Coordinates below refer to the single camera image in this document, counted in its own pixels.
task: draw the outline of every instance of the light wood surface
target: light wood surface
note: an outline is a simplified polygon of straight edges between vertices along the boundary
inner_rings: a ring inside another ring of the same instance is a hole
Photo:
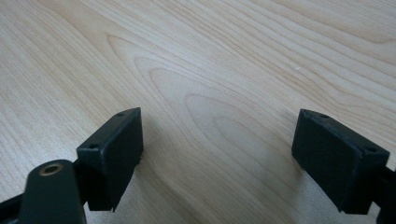
[[[141,165],[89,223],[375,223],[290,147],[307,108],[396,153],[395,1],[6,0],[0,22],[1,201],[140,106]]]

